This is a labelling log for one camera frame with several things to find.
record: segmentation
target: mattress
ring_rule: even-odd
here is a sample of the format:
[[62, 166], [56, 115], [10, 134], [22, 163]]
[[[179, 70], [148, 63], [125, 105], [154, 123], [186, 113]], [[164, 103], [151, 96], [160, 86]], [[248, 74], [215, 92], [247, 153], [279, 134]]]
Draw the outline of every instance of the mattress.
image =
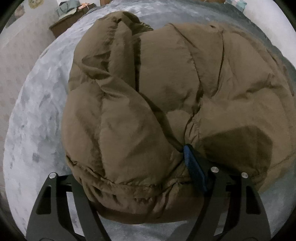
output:
[[[266, 35], [235, 7], [192, 0], [114, 0], [87, 14], [59, 36], [37, 60], [26, 78], [9, 120], [4, 150], [4, 178], [13, 218], [23, 234], [37, 195], [51, 172], [71, 173], [65, 163], [61, 142], [61, 119], [67, 97], [67, 81], [74, 49], [85, 32], [99, 18], [125, 10], [157, 29], [168, 22], [218, 21], [235, 25], [261, 39], [279, 53]], [[282, 58], [296, 83], [293, 65]], [[295, 167], [262, 193], [272, 235], [285, 223], [296, 203]], [[83, 235], [71, 193], [68, 194], [74, 230]], [[216, 233], [223, 229], [221, 216]], [[111, 240], [185, 240], [195, 220], [175, 223], [126, 225], [102, 218]]]

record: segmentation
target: metal bolt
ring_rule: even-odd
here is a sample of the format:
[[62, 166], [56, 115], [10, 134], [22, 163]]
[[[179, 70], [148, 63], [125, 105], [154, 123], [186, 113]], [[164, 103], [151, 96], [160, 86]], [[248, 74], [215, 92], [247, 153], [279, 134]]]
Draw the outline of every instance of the metal bolt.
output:
[[242, 177], [243, 177], [243, 178], [248, 178], [248, 176], [249, 176], [249, 175], [248, 175], [246, 172], [242, 172]]
[[219, 169], [217, 167], [212, 167], [211, 172], [217, 173], [219, 172]]
[[56, 174], [55, 172], [52, 172], [52, 173], [49, 174], [49, 178], [50, 178], [50, 179], [53, 179], [53, 178], [55, 178], [56, 176], [57, 176], [57, 174]]

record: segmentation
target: brown jacket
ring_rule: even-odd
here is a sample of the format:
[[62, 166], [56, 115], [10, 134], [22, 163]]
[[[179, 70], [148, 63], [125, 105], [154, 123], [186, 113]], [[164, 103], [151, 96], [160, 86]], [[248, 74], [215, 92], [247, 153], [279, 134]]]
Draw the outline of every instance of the brown jacket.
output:
[[67, 163], [99, 213], [124, 223], [197, 216], [182, 148], [247, 172], [259, 191], [295, 158], [296, 109], [277, 56], [225, 24], [152, 30], [128, 12], [76, 47], [64, 109]]

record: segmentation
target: wooden nightstand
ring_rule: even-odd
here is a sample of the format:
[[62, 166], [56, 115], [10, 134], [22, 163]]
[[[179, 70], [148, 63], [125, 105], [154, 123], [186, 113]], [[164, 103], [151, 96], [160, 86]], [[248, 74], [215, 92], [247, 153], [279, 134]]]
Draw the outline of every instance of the wooden nightstand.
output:
[[77, 11], [69, 16], [66, 16], [65, 18], [57, 21], [53, 25], [49, 27], [49, 29], [52, 31], [54, 36], [57, 38], [62, 33], [64, 33], [68, 28], [70, 28], [74, 23], [78, 21], [79, 18], [81, 18], [83, 15], [85, 15], [90, 9], [96, 7], [96, 5], [90, 4], [82, 9], [77, 9]]

